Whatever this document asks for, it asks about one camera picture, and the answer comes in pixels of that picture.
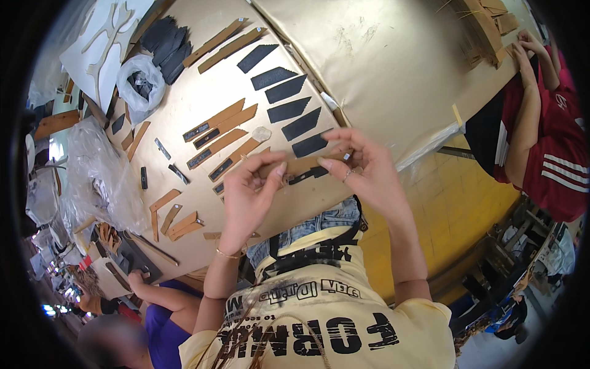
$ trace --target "purple shirt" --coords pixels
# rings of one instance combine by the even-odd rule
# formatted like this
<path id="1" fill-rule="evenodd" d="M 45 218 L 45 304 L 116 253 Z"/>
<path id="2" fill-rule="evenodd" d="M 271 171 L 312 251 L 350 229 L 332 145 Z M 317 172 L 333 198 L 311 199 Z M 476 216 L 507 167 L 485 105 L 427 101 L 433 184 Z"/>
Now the purple shirt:
<path id="1" fill-rule="evenodd" d="M 175 279 L 160 283 L 160 287 L 174 288 L 199 298 L 203 297 L 202 292 Z M 178 346 L 186 341 L 191 334 L 172 322 L 171 315 L 172 311 L 155 304 L 148 306 L 146 311 L 145 328 L 149 337 L 147 348 L 154 369 L 180 369 L 182 367 Z"/>

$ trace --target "red shirt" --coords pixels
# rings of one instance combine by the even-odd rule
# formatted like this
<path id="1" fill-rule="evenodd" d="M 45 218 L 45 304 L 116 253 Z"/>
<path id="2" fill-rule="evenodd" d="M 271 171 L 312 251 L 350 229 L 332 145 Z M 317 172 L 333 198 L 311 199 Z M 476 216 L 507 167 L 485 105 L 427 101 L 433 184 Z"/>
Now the red shirt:
<path id="1" fill-rule="evenodd" d="M 562 71 L 565 69 L 562 60 Z M 554 220 L 574 221 L 586 211 L 586 194 L 590 191 L 588 150 L 584 120 L 573 84 L 560 81 L 555 91 L 548 91 L 539 66 L 539 137 L 529 151 L 522 190 L 538 206 L 547 209 Z M 504 160 L 522 97 L 522 81 L 513 78 L 504 87 L 502 122 L 506 128 L 506 139 L 501 142 L 504 138 L 503 128 L 500 127 L 498 151 L 504 157 L 498 160 L 499 154 L 496 154 L 494 177 L 498 182 L 510 183 L 504 170 Z"/>

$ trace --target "yellow t-shirt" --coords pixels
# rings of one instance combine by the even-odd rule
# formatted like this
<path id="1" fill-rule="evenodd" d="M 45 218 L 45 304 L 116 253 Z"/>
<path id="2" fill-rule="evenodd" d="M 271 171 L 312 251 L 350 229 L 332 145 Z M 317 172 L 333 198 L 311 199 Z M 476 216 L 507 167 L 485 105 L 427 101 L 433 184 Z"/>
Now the yellow t-shirt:
<path id="1" fill-rule="evenodd" d="M 317 243 L 348 229 L 334 228 L 336 235 L 328 228 L 306 237 Z M 309 250 L 307 243 L 294 247 L 294 242 L 289 252 L 304 251 L 305 258 L 314 251 L 331 253 L 340 260 L 317 259 L 233 294 L 218 332 L 199 332 L 179 346 L 182 368 L 196 368 L 204 355 L 199 368 L 209 369 L 222 342 L 228 343 L 223 353 L 229 358 L 226 368 L 248 368 L 256 350 L 264 350 L 265 368 L 324 368 L 307 327 L 325 348 L 332 368 L 454 367 L 451 311 L 446 306 L 410 299 L 392 310 L 371 289 L 360 247 L 340 246 L 330 252 L 331 247 L 321 246 Z"/>

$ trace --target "hand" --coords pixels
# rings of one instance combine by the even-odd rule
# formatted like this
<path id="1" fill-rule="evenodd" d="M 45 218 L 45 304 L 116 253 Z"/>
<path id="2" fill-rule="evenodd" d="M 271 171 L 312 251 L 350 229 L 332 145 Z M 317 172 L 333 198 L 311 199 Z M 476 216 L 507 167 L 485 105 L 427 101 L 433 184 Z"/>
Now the hand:
<path id="1" fill-rule="evenodd" d="M 253 155 L 225 176 L 225 229 L 219 250 L 236 254 L 264 221 L 273 203 L 274 193 L 283 183 L 287 163 L 274 168 L 266 179 L 258 176 L 262 165 L 280 162 L 284 152 Z"/>
<path id="2" fill-rule="evenodd" d="M 332 150 L 333 154 L 351 148 L 353 153 L 348 165 L 324 158 L 318 159 L 319 165 L 341 181 L 349 169 L 362 167 L 361 174 L 350 173 L 344 183 L 386 220 L 403 220 L 404 217 L 408 217 L 408 212 L 409 218 L 413 220 L 389 149 L 369 140 L 359 130 L 352 128 L 334 129 L 324 133 L 322 137 L 327 141 L 341 141 Z"/>
<path id="3" fill-rule="evenodd" d="M 514 56 L 520 66 L 520 78 L 522 79 L 522 85 L 526 88 L 527 86 L 537 87 L 537 78 L 535 78 L 535 72 L 533 66 L 530 65 L 529 57 L 526 55 L 525 49 L 520 46 L 519 43 L 513 43 Z"/>
<path id="4" fill-rule="evenodd" d="M 129 275 L 127 276 L 127 280 L 129 281 L 129 286 L 131 287 L 132 290 L 134 290 L 133 292 L 135 292 L 135 289 L 137 286 L 145 283 L 143 281 L 142 274 L 143 273 L 141 270 L 135 269 L 135 270 L 132 270 L 131 273 L 129 273 Z"/>
<path id="5" fill-rule="evenodd" d="M 547 53 L 547 50 L 543 47 L 543 44 L 533 36 L 529 30 L 522 30 L 518 32 L 518 44 L 520 44 L 525 50 L 530 50 L 535 54 Z"/>

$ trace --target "person in red shirt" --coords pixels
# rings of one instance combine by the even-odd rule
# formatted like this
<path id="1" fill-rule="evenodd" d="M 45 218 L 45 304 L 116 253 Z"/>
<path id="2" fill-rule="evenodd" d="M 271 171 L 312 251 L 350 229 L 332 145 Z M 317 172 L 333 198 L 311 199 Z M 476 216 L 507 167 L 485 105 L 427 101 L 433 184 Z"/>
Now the person in red shirt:
<path id="1" fill-rule="evenodd" d="M 518 38 L 520 73 L 467 121 L 465 137 L 496 181 L 524 191 L 554 220 L 574 221 L 590 191 L 576 90 L 554 42 L 544 47 L 528 30 Z M 535 53 L 530 61 L 526 50 Z"/>

